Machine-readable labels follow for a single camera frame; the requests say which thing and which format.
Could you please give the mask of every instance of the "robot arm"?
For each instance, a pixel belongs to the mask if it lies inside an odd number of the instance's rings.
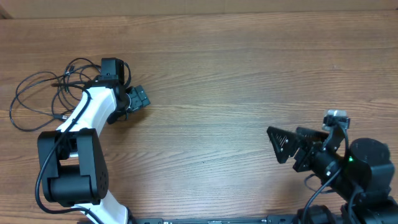
[[[86,83],[84,88],[89,94],[83,92],[70,117],[56,131],[42,132],[37,140],[40,167],[43,167],[55,141],[61,134],[65,136],[45,167],[43,193],[49,202],[89,209],[102,223],[132,223],[129,209],[119,204],[108,190],[108,170],[98,136],[105,121],[112,124],[120,116],[127,116],[150,102],[141,86],[126,89],[123,61],[103,58],[101,64],[101,75]],[[85,109],[88,97],[91,100]],[[82,114],[77,123],[67,131],[79,113]],[[79,164],[62,166],[60,160],[70,157],[78,157]],[[98,223],[91,215],[87,217]]]
[[[349,146],[346,132],[349,122],[345,111],[328,110],[322,129],[329,133],[300,127],[293,133],[268,127],[278,162],[283,164],[294,157],[296,172],[311,170],[323,184],[305,208],[298,211],[293,223],[397,223],[398,205],[389,196],[394,176],[389,148],[370,138],[356,139]],[[343,139],[344,157],[336,153]],[[332,215],[326,206],[310,207],[327,186],[347,201],[341,207],[341,218]]]

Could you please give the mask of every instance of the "table surface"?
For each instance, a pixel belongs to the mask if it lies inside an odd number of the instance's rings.
[[[295,213],[312,195],[310,173],[278,164],[266,129],[319,130],[328,108],[348,111],[351,141],[388,143],[398,164],[398,11],[2,20],[0,30],[0,222],[85,219],[35,204],[37,136],[60,123],[23,133],[9,120],[24,77],[60,75],[76,57],[123,59],[151,100],[100,136],[109,189],[138,218]],[[47,85],[23,98],[49,112],[54,93]],[[13,115],[25,128],[49,118],[21,106]],[[315,200],[333,212],[343,202]]]

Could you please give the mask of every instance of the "cable connector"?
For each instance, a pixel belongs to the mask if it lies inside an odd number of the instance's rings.
[[[72,66],[69,68],[69,71],[67,71],[67,72],[65,73],[65,75],[71,75],[72,72],[74,71],[74,69],[75,69],[75,65],[72,65]]]
[[[53,117],[55,119],[64,120],[64,121],[66,121],[68,119],[68,116],[64,115],[64,114],[55,114]]]

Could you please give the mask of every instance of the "black cable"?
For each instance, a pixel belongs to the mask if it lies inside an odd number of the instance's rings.
[[[127,82],[124,84],[125,88],[128,88],[131,82],[131,71],[130,71],[130,67],[128,63],[124,63],[124,65],[127,67],[127,69],[129,70],[129,78],[127,78]]]
[[[351,149],[349,148],[349,142],[348,142],[348,134],[347,134],[347,130],[344,127],[342,127],[342,125],[339,124],[339,127],[341,128],[341,130],[343,130],[343,134],[344,134],[346,150],[345,150],[343,159],[344,159],[344,164],[347,164],[349,162],[349,155],[351,154]]]
[[[310,200],[308,200],[307,204],[304,207],[304,212],[303,212],[303,217],[302,217],[302,224],[305,224],[305,219],[308,213],[308,209],[310,208],[311,203],[315,200],[315,198],[318,196],[318,194],[320,194],[320,192],[325,189],[325,187],[329,186],[330,183],[332,181],[334,181],[334,179],[340,174],[340,172],[343,170],[343,167],[340,167],[335,174],[333,174],[332,177],[330,177],[330,179],[328,181],[326,181],[326,183],[324,183],[310,198]]]
[[[351,223],[355,223],[354,220],[353,220],[353,215],[352,215],[353,214],[354,199],[360,193],[362,193],[362,189],[358,185],[355,185],[354,192],[353,192],[353,194],[351,195],[351,197],[348,200],[347,212],[348,212],[348,218],[351,221]]]
[[[307,184],[307,181],[308,181],[309,179],[311,179],[312,177],[315,177],[315,176],[316,176],[315,174],[310,174],[308,177],[306,177],[306,178],[304,179],[304,185],[305,185],[308,189],[312,190],[313,192],[316,192],[316,190],[313,189],[312,187],[310,187],[310,186]],[[330,189],[330,190],[326,190],[326,191],[320,192],[320,194],[330,194],[330,193],[335,193],[335,191],[334,191],[333,189]]]
[[[14,125],[14,127],[16,127],[17,129],[19,129],[19,130],[21,130],[21,131],[36,131],[36,130],[38,130],[38,129],[40,129],[40,128],[43,128],[44,126],[50,124],[52,121],[55,121],[55,120],[56,120],[56,117],[53,117],[50,121],[47,121],[46,123],[40,125],[39,127],[33,128],[33,129],[24,129],[24,128],[20,128],[20,127],[18,127],[18,125],[14,122],[14,120],[13,120],[13,118],[12,118],[12,107],[14,106],[14,103],[15,103],[16,100],[19,101],[18,96],[19,96],[20,94],[22,94],[23,92],[25,92],[26,90],[28,90],[29,88],[32,88],[33,86],[36,86],[36,85],[38,85],[38,84],[40,84],[40,83],[43,83],[43,82],[46,82],[46,81],[50,81],[50,80],[54,80],[54,79],[57,79],[57,78],[58,78],[58,77],[55,77],[55,78],[48,78],[48,79],[46,79],[46,80],[41,80],[41,81],[39,81],[39,82],[36,82],[36,83],[34,83],[34,84],[31,84],[31,85],[25,87],[23,90],[21,90],[20,92],[18,92],[18,93],[16,94],[16,96],[14,97],[14,99],[13,99],[12,102],[11,102],[10,109],[9,109],[9,117],[10,117],[11,123],[12,123],[12,125]],[[48,114],[48,113],[43,113],[43,112],[41,112],[41,114],[45,114],[45,115],[48,115],[48,116],[53,116],[53,114]]]
[[[75,68],[74,65],[71,66],[71,64],[72,64],[73,62],[77,61],[77,60],[86,60],[86,61],[88,61],[90,64],[88,64],[88,65],[82,65],[82,66],[80,66],[80,67],[78,67],[78,68]],[[38,85],[38,84],[41,84],[41,83],[43,83],[43,82],[47,82],[47,81],[50,81],[50,80],[57,80],[59,84],[61,84],[61,83],[63,83],[63,84],[69,84],[69,83],[70,83],[70,82],[69,82],[70,76],[71,76],[72,74],[79,74],[80,82],[84,83],[83,79],[81,78],[82,76],[85,77],[85,78],[87,78],[88,80],[91,80],[90,77],[88,77],[87,75],[85,75],[85,74],[83,73],[84,69],[87,69],[87,68],[95,68],[95,69],[97,69],[99,72],[101,71],[101,70],[100,70],[101,66],[95,65],[92,61],[90,61],[90,60],[88,60],[88,59],[86,59],[86,58],[76,58],[76,59],[72,60],[72,61],[67,65],[67,67],[66,67],[66,69],[65,69],[65,71],[67,71],[67,72],[66,72],[66,73],[64,72],[63,75],[57,76],[57,75],[54,74],[53,72],[43,71],[43,72],[37,72],[37,73],[31,74],[31,75],[29,75],[28,77],[26,77],[25,79],[23,79],[23,81],[21,81],[21,82],[18,84],[18,86],[17,86],[17,88],[16,88],[16,96],[15,96],[15,98],[13,99],[13,101],[11,102],[11,105],[10,105],[9,117],[10,117],[10,121],[11,121],[12,125],[14,125],[17,129],[19,129],[19,130],[21,130],[21,131],[36,131],[36,130],[38,130],[38,129],[40,129],[40,128],[43,128],[44,126],[50,124],[51,122],[55,121],[56,119],[58,119],[58,120],[60,120],[60,121],[63,121],[65,118],[67,118],[67,116],[65,117],[65,115],[66,115],[67,113],[73,112],[73,110],[76,108],[76,106],[73,105],[73,104],[71,104],[71,103],[67,100],[67,97],[65,96],[64,91],[65,91],[67,94],[69,94],[72,98],[74,98],[74,99],[76,99],[76,100],[80,100],[79,98],[75,97],[70,91],[67,91],[67,90],[66,90],[66,88],[67,88],[66,86],[67,86],[67,85],[60,85],[60,86],[58,86],[57,92],[56,92],[56,94],[54,95],[54,97],[53,97],[53,99],[52,99],[52,103],[51,103],[51,113],[46,113],[46,112],[43,112],[43,111],[39,111],[39,110],[35,110],[35,109],[33,109],[33,108],[30,108],[29,106],[25,105],[25,104],[19,99],[19,96],[20,96],[23,92],[25,92],[26,90],[28,90],[29,88],[32,88],[33,86],[36,86],[36,85]],[[46,79],[43,79],[43,80],[39,80],[38,82],[35,82],[35,83],[33,83],[33,84],[31,84],[31,85],[25,87],[23,90],[19,91],[19,88],[21,87],[21,85],[22,85],[24,82],[26,82],[28,79],[30,79],[30,78],[32,78],[32,77],[34,77],[34,76],[36,76],[36,75],[45,74],[45,73],[51,74],[51,75],[53,75],[54,77],[53,77],[53,78],[46,78]],[[57,97],[58,97],[58,100],[59,100],[59,102],[61,103],[61,105],[65,108],[65,111],[62,112],[62,113],[60,113],[60,114],[55,113],[55,111],[54,111],[54,103],[55,103],[55,99],[56,99]],[[15,103],[16,101],[18,101],[18,103],[21,104],[24,108],[26,108],[26,109],[28,109],[28,110],[30,110],[30,111],[32,111],[32,112],[39,113],[39,114],[43,114],[43,115],[47,115],[47,116],[51,116],[52,119],[50,119],[49,121],[45,122],[44,124],[41,124],[40,126],[38,126],[38,127],[36,127],[36,128],[32,128],[32,129],[20,128],[20,127],[18,127],[18,125],[14,122],[14,119],[13,119],[13,117],[12,117],[12,109],[13,109],[14,103]]]
[[[64,137],[66,136],[66,134],[69,132],[69,130],[71,130],[71,128],[77,123],[77,121],[80,119],[80,117],[82,116],[82,114],[85,112],[85,110],[87,109],[88,105],[90,104],[91,101],[91,95],[90,92],[87,91],[85,88],[78,86],[78,85],[74,85],[74,84],[63,84],[63,83],[55,83],[52,86],[69,86],[69,87],[74,87],[74,88],[79,88],[81,90],[83,90],[86,94],[87,94],[87,102],[85,103],[85,105],[83,106],[83,108],[81,109],[81,111],[76,115],[76,118],[72,120],[72,122],[70,123],[70,125],[66,128],[66,130],[60,135],[60,137],[57,139],[57,141],[55,142],[54,146],[51,148],[49,154],[47,155],[47,157],[44,160],[43,166],[37,176],[37,180],[36,180],[36,185],[35,185],[35,199],[36,199],[36,203],[37,205],[45,212],[50,213],[50,214],[63,214],[63,213],[68,213],[68,212],[75,212],[75,211],[81,211],[81,212],[85,212],[87,214],[89,214],[97,223],[102,223],[101,220],[90,210],[87,208],[83,208],[83,207],[78,207],[78,208],[68,208],[68,209],[64,209],[64,210],[51,210],[48,209],[47,207],[45,207],[43,205],[43,203],[40,200],[40,183],[42,181],[43,178],[43,174],[45,171],[45,168],[47,167],[50,158],[52,156],[52,154],[54,154],[56,148],[58,147],[58,145],[60,144],[60,142],[64,139]]]

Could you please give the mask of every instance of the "wood grain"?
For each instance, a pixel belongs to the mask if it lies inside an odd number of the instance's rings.
[[[388,143],[398,165],[397,11],[2,20],[0,30],[1,223],[84,219],[34,201],[37,136],[60,123],[22,133],[8,117],[24,77],[60,74],[76,57],[125,60],[152,102],[101,133],[110,190],[136,217],[295,213],[312,194],[309,173],[277,163],[266,128],[320,129],[328,108],[348,110],[350,139]],[[55,90],[31,93],[28,105],[50,110]],[[26,128],[48,118],[22,107],[14,116]],[[343,201],[315,203],[338,213]]]

